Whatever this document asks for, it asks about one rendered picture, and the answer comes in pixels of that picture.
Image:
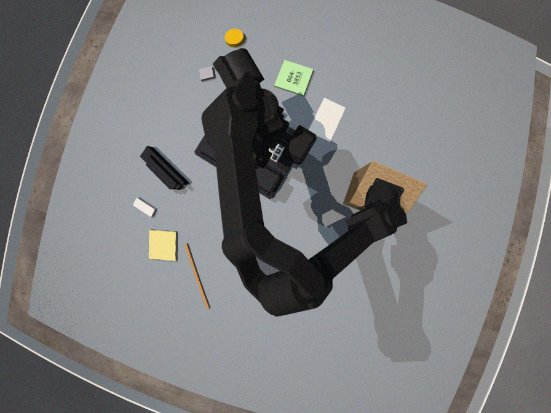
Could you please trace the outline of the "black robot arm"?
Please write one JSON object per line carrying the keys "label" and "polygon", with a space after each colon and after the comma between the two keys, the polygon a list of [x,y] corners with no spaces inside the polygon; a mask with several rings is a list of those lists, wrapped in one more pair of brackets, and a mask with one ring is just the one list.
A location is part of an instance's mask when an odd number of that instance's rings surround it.
{"label": "black robot arm", "polygon": [[[256,169],[271,158],[269,134],[284,127],[277,97],[261,88],[264,77],[247,49],[219,56],[213,66],[226,89],[202,113],[202,125],[216,158],[223,253],[269,314],[315,309],[332,291],[337,274],[372,243],[407,224],[400,207],[404,188],[376,178],[365,209],[345,220],[348,231],[307,259],[276,239],[263,221]],[[279,272],[266,275],[256,257]]]}

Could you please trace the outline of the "dark grey telephone handset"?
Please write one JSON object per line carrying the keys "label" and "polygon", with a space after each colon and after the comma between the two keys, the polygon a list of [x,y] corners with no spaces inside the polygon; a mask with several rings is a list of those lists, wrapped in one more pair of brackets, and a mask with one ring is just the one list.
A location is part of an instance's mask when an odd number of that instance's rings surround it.
{"label": "dark grey telephone handset", "polygon": [[[215,152],[211,145],[206,141],[206,138],[204,138],[203,142],[199,146],[199,150],[209,158],[216,161]],[[280,176],[278,174],[267,169],[266,167],[259,167],[258,169],[256,169],[256,177],[258,187],[260,187],[264,191],[268,191],[269,193],[274,190],[280,179]]]}

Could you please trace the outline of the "white phone keypad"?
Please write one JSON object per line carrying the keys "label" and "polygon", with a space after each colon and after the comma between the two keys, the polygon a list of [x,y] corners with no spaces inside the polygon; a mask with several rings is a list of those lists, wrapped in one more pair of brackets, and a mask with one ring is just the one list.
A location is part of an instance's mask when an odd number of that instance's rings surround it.
{"label": "white phone keypad", "polygon": [[272,153],[270,159],[275,161],[275,162],[278,162],[278,160],[280,159],[280,156],[282,155],[283,149],[284,149],[284,147],[279,145],[279,144],[274,149],[269,148],[269,152]]}

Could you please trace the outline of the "yellow flat disc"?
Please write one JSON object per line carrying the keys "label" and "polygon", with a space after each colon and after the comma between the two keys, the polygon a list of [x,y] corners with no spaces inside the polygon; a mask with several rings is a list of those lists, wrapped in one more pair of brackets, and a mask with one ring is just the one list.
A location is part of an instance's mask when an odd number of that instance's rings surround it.
{"label": "yellow flat disc", "polygon": [[225,34],[225,40],[228,46],[238,47],[244,42],[243,32],[239,29],[231,29]]}

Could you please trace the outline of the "yellow sticky note pad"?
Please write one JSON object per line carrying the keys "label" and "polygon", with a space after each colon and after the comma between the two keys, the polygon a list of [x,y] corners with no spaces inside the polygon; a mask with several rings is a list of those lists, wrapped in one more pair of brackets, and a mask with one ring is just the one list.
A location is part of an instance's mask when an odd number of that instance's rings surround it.
{"label": "yellow sticky note pad", "polygon": [[149,230],[149,259],[176,261],[177,232]]}

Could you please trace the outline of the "green sticky note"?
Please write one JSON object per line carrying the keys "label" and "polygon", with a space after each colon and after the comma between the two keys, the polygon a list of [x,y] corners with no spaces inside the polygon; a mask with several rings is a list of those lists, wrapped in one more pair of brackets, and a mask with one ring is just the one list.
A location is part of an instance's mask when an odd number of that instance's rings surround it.
{"label": "green sticky note", "polygon": [[311,68],[284,60],[274,87],[304,96],[312,72]]}

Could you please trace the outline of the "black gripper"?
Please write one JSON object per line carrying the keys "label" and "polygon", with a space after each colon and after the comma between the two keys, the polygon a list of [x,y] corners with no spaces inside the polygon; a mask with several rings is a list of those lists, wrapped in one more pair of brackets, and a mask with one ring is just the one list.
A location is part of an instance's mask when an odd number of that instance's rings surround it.
{"label": "black gripper", "polygon": [[[301,125],[297,127],[292,136],[285,133],[289,127],[289,123],[283,119],[283,111],[284,109],[279,107],[279,116],[281,115],[280,118],[283,121],[284,127],[269,134],[269,136],[274,139],[271,144],[268,144],[268,146],[271,149],[274,149],[277,144],[285,147],[282,151],[282,155],[299,165],[302,164],[317,138],[315,133],[312,133]],[[285,142],[284,140],[282,141],[281,138],[284,139]],[[286,143],[286,141],[288,141],[288,143]]]}

